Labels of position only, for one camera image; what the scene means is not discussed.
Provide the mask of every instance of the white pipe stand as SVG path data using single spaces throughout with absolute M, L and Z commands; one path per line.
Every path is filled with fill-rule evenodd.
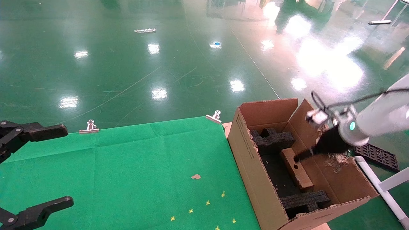
M 388 190 L 390 190 L 391 188 L 396 187 L 409 180 L 409 167 L 381 182 L 363 157 L 356 156 L 354 158 L 361 169 L 364 171 L 366 176 L 372 182 L 373 186 L 376 188 L 376 190 L 391 208 L 393 213 L 396 215 L 403 228 L 405 228 L 405 230 L 409 230 L 409 218 L 388 192 Z

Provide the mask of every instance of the metal binder clip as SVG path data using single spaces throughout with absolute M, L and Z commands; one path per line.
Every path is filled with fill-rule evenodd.
M 210 116 L 210 115 L 206 115 L 206 119 L 213 121 L 214 123 L 220 124 L 222 123 L 222 121 L 219 120 L 220 118 L 220 114 L 222 112 L 220 112 L 220 110 L 216 110 L 214 111 L 214 115 Z
M 97 126 L 94 124 L 94 120 L 88 120 L 87 121 L 87 129 L 80 130 L 79 133 L 97 133 L 99 132 L 99 129 L 97 129 Z

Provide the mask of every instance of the cardboard box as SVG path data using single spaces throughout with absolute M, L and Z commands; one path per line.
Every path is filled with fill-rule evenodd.
M 318 132 L 305 121 L 307 111 L 313 109 L 308 101 L 297 106 L 298 99 L 243 103 L 231 125 L 228 141 L 262 230 L 310 230 L 378 196 L 353 158 L 335 173 L 326 162 L 328 155 L 316 155 L 302 161 L 302 166 L 314 191 L 324 190 L 331 202 L 323 209 L 288 218 L 249 131 L 289 131 L 296 140 L 293 151 L 302 152 L 315 144 Z

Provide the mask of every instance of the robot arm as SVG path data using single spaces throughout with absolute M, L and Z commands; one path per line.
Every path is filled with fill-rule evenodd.
M 357 101 L 333 104 L 307 112 L 306 120 L 313 125 L 321 126 L 332 120 L 334 127 L 325 132 L 315 146 L 297 155 L 295 160 L 299 161 L 314 154 L 343 153 L 353 147 L 365 145 L 370 137 L 409 129 L 408 92 L 409 75 L 406 75 L 360 113 L 356 112 L 352 104 L 373 97 L 373 95 Z M 329 109 L 342 104 L 350 105 L 342 112 Z

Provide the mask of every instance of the cardboard debris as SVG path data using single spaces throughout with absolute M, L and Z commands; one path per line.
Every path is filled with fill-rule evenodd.
M 199 174 L 195 174 L 194 176 L 191 177 L 192 179 L 199 180 L 201 176 Z

